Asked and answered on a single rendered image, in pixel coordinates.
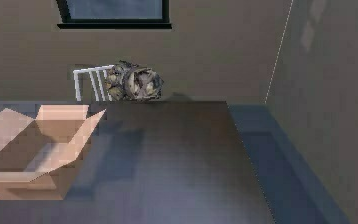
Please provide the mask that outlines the dark dining table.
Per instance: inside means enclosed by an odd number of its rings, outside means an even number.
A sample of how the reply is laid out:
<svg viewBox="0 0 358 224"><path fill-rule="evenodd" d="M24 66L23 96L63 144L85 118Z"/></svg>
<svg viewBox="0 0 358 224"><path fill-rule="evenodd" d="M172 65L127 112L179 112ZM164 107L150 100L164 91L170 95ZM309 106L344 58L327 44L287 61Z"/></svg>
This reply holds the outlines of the dark dining table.
<svg viewBox="0 0 358 224"><path fill-rule="evenodd" d="M275 224L224 102L93 103L105 114L62 201L0 201L0 224Z"/></svg>

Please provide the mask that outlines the open tan cardboard box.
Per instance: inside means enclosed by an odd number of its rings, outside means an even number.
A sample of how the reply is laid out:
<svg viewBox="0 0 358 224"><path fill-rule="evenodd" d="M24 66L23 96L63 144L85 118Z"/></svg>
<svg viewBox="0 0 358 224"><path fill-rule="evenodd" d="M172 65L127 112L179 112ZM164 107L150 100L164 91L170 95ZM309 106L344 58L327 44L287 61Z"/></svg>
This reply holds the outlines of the open tan cardboard box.
<svg viewBox="0 0 358 224"><path fill-rule="evenodd" d="M62 200L105 114L87 105L42 105L32 118L0 111L0 200Z"/></svg>

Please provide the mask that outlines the mottled grey-brown lumpy object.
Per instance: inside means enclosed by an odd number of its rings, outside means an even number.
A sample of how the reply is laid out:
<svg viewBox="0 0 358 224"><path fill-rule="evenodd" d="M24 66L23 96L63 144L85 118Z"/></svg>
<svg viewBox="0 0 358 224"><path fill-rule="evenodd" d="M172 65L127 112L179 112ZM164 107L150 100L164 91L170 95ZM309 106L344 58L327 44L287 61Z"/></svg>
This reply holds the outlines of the mottled grey-brown lumpy object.
<svg viewBox="0 0 358 224"><path fill-rule="evenodd" d="M150 101L162 96L164 80L152 68L120 60L107 72L105 87L116 101Z"/></svg>

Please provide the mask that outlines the black framed window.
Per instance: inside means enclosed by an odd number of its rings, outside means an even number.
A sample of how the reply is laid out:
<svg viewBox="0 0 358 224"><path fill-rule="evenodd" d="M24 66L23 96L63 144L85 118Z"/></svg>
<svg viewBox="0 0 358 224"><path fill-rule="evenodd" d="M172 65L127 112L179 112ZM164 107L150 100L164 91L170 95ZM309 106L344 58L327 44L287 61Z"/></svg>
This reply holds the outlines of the black framed window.
<svg viewBox="0 0 358 224"><path fill-rule="evenodd" d="M169 0L56 0L59 29L171 29Z"/></svg>

